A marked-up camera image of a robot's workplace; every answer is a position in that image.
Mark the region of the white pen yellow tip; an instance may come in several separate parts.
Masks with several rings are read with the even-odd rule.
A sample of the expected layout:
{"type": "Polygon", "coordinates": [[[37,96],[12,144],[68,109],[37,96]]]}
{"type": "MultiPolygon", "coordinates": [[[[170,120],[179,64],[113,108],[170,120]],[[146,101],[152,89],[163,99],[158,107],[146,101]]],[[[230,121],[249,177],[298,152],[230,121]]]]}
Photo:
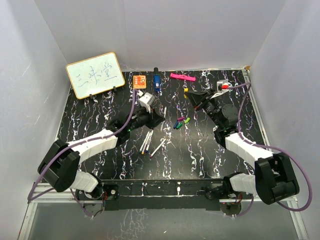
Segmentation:
{"type": "Polygon", "coordinates": [[[165,122],[165,119],[166,119],[166,113],[167,113],[167,107],[165,106],[164,107],[164,110],[163,110],[163,122],[161,123],[161,126],[160,126],[160,131],[162,132],[163,131],[163,127],[164,127],[164,122],[165,122]]]}

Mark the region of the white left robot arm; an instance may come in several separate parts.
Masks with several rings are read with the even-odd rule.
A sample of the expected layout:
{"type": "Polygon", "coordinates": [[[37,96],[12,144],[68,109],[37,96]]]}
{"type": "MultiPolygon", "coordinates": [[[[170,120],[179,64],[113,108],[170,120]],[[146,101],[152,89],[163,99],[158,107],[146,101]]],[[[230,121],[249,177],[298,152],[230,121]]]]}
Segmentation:
{"type": "Polygon", "coordinates": [[[132,130],[143,126],[154,129],[164,120],[153,108],[148,112],[145,107],[140,107],[132,115],[120,113],[106,128],[89,137],[71,142],[57,139],[37,171],[58,193],[74,189],[97,200],[103,195],[103,183],[94,174],[80,171],[79,164],[122,145],[130,138],[132,130]]]}

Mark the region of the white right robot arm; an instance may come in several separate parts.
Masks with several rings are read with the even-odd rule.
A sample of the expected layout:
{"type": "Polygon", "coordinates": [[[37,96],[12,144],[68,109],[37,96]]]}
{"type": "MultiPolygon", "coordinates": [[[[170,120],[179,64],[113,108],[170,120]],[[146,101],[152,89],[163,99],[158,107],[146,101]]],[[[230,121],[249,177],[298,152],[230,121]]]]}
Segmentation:
{"type": "Polygon", "coordinates": [[[240,192],[258,196],[270,205],[300,192],[289,156],[272,151],[256,144],[238,131],[238,109],[232,104],[219,106],[214,100],[215,91],[186,92],[195,111],[203,110],[216,125],[215,141],[233,152],[253,169],[254,174],[232,173],[223,178],[223,194],[233,199],[240,192]]]}

